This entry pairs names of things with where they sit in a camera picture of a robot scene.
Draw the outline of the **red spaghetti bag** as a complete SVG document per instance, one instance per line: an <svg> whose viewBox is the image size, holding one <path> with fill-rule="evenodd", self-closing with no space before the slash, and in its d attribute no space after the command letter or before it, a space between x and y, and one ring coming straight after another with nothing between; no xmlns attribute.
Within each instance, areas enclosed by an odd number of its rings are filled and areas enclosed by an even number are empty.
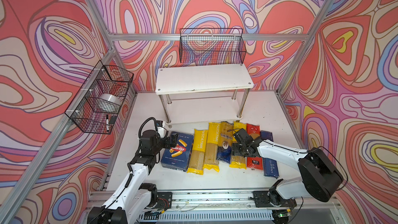
<svg viewBox="0 0 398 224"><path fill-rule="evenodd" d="M247 133L255 140L256 138L260 137L260 127L258 125L247 124L246 126ZM248 169L252 170L261 170L263 171L263 161L260 157L247 158Z"/></svg>

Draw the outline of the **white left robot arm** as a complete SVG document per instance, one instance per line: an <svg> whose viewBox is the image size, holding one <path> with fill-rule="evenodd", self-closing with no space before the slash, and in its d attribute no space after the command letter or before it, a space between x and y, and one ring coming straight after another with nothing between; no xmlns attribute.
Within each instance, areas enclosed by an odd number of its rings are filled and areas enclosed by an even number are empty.
<svg viewBox="0 0 398 224"><path fill-rule="evenodd" d="M169 135L162 121L149 117L139 128L138 141L124 180L102 206L90 210L87 224L134 224L144 210L146 216L159 216L171 208L172 194L159 197L156 184L145 180L161 161L161 151L176 146L177 135Z"/></svg>

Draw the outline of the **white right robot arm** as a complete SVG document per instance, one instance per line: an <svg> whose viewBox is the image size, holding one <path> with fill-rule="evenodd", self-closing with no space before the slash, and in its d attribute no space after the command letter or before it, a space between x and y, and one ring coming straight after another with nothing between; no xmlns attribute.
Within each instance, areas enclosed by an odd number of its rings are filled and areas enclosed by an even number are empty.
<svg viewBox="0 0 398 224"><path fill-rule="evenodd" d="M287 165L300 173L292 179L279 179L267 192L267 200L273 206L281 206L287 200L313 197L328 202L343 184L342 173L320 148L311 150L291 148L261 137L252 138L244 129L235 131L236 143L232 154L246 158L269 158Z"/></svg>

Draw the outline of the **white two-tier shelf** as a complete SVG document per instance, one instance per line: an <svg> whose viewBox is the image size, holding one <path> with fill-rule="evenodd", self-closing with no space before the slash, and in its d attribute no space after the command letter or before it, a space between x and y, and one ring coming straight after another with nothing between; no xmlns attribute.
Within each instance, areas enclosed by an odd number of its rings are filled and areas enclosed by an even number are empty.
<svg viewBox="0 0 398 224"><path fill-rule="evenodd" d="M252 78L243 64L169 67L158 70L155 92L168 126L242 118ZM174 94L231 91L230 97L213 96L172 100Z"/></svg>

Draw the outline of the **blue Barilla rigatoni box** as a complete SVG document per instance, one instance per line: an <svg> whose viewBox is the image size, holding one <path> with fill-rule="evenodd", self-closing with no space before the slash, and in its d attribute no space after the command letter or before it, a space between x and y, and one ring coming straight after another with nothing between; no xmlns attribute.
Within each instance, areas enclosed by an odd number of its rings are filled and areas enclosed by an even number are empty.
<svg viewBox="0 0 398 224"><path fill-rule="evenodd" d="M176 141L176 146L165 149L161 158L161 165L166 169L187 172L194 135L172 132L171 138Z"/></svg>

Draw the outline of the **dark blue spaghetti bag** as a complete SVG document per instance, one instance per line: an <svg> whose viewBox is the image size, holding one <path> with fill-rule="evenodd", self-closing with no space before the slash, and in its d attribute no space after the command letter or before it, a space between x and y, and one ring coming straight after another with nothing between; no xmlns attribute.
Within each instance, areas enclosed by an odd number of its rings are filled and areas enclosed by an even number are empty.
<svg viewBox="0 0 398 224"><path fill-rule="evenodd" d="M232 141L233 141L233 125L223 121L220 124L217 160L220 160L228 164L231 163Z"/></svg>

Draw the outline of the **blue Barilla spaghetti box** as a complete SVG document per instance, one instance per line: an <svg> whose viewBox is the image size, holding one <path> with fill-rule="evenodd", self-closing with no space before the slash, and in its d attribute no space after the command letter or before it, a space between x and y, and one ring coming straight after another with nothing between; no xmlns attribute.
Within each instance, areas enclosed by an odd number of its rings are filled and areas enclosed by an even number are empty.
<svg viewBox="0 0 398 224"><path fill-rule="evenodd" d="M260 131L260 137L263 140L270 140L273 142L273 134L268 131ZM262 158L263 172L266 177L279 178L279 170L277 161L270 158Z"/></svg>

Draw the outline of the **yellow Pastatime spaghetti bag left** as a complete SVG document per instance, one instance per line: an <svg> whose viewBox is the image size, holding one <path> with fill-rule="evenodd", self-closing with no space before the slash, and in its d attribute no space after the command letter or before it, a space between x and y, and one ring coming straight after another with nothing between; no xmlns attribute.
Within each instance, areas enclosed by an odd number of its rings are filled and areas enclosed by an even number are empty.
<svg viewBox="0 0 398 224"><path fill-rule="evenodd" d="M203 175L208 130L195 130L187 172Z"/></svg>

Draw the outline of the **yellow pastatime spaghetti bag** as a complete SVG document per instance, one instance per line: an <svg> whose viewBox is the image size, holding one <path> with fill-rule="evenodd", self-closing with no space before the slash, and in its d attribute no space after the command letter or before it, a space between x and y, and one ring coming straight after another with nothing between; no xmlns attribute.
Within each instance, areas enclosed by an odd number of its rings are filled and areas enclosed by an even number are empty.
<svg viewBox="0 0 398 224"><path fill-rule="evenodd" d="M208 130L195 130L187 172L203 175Z"/></svg>
<svg viewBox="0 0 398 224"><path fill-rule="evenodd" d="M207 144L204 158L204 169L219 172L219 161L217 160L218 142L220 138L220 123L209 123Z"/></svg>

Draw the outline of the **yellow Pastatime spaghetti bag right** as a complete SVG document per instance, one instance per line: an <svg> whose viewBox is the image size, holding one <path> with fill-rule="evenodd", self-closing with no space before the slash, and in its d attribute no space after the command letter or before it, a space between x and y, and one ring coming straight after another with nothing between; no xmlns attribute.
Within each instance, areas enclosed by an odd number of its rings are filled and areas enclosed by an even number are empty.
<svg viewBox="0 0 398 224"><path fill-rule="evenodd" d="M207 144L204 158L204 169L219 172L219 161L217 160L218 142L220 138L220 123L209 123Z"/></svg>

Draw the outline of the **black marker pen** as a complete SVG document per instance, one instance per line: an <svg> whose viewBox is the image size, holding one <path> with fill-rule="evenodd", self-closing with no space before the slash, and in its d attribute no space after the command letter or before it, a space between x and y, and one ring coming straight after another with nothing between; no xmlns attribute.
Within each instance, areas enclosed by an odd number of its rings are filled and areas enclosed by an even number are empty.
<svg viewBox="0 0 398 224"><path fill-rule="evenodd" d="M109 132L110 131L110 127L109 127L109 115L106 115L106 131Z"/></svg>

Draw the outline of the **silver tape roll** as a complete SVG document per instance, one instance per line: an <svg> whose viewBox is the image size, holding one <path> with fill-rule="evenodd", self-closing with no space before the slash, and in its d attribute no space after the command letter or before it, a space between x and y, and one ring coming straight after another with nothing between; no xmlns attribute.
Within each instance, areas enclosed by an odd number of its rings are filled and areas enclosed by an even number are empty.
<svg viewBox="0 0 398 224"><path fill-rule="evenodd" d="M97 100L98 108L105 113L116 114L120 110L121 105L121 100L109 93L103 93Z"/></svg>

